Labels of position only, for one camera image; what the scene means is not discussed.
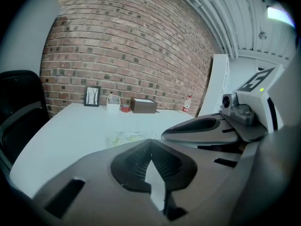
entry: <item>red can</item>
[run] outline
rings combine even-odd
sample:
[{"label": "red can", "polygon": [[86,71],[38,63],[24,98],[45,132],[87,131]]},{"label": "red can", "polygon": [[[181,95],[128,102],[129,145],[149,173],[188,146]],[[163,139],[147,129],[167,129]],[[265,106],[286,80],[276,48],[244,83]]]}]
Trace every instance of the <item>red can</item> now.
[{"label": "red can", "polygon": [[129,105],[122,105],[121,106],[121,111],[122,112],[130,112],[130,106]]}]

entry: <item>brick wall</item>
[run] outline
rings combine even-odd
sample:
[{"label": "brick wall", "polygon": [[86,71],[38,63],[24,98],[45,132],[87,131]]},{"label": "brick wall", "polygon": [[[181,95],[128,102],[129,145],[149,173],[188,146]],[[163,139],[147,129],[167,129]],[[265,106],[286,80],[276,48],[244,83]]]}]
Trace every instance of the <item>brick wall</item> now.
[{"label": "brick wall", "polygon": [[50,116],[83,103],[87,85],[154,99],[159,109],[182,109],[192,95],[196,115],[204,94],[213,38],[182,0],[58,0],[62,11],[45,44],[40,78]]}]

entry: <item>tree drawing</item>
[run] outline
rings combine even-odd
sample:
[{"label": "tree drawing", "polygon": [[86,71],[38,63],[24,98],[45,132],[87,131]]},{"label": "tree drawing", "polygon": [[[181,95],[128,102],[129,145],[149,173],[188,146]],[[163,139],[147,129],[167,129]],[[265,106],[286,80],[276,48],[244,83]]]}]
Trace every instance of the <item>tree drawing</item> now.
[{"label": "tree drawing", "polygon": [[98,88],[87,88],[86,102],[88,105],[96,105],[98,100]]}]

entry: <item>white wall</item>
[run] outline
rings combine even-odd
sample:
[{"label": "white wall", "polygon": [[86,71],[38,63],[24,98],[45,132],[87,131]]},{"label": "white wall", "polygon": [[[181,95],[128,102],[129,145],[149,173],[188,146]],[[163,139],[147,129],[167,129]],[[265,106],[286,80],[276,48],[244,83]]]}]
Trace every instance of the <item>white wall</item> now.
[{"label": "white wall", "polygon": [[40,75],[46,38],[60,12],[57,0],[27,0],[15,15],[0,47],[0,73],[31,70]]},{"label": "white wall", "polygon": [[258,72],[258,67],[268,69],[275,66],[276,64],[254,58],[239,57],[230,60],[230,80],[227,93],[232,93],[233,90],[250,79]]}]

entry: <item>small bottle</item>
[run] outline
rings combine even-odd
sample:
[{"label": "small bottle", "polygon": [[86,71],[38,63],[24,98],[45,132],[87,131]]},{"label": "small bottle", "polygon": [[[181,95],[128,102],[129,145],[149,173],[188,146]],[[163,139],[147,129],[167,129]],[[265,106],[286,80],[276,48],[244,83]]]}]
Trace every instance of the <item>small bottle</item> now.
[{"label": "small bottle", "polygon": [[112,95],[113,95],[113,92],[111,91],[110,94],[108,95],[108,101],[110,101],[112,99]]},{"label": "small bottle", "polygon": [[185,100],[185,104],[184,104],[184,107],[183,107],[182,111],[188,112],[190,104],[191,104],[191,96],[188,96],[187,100]]}]

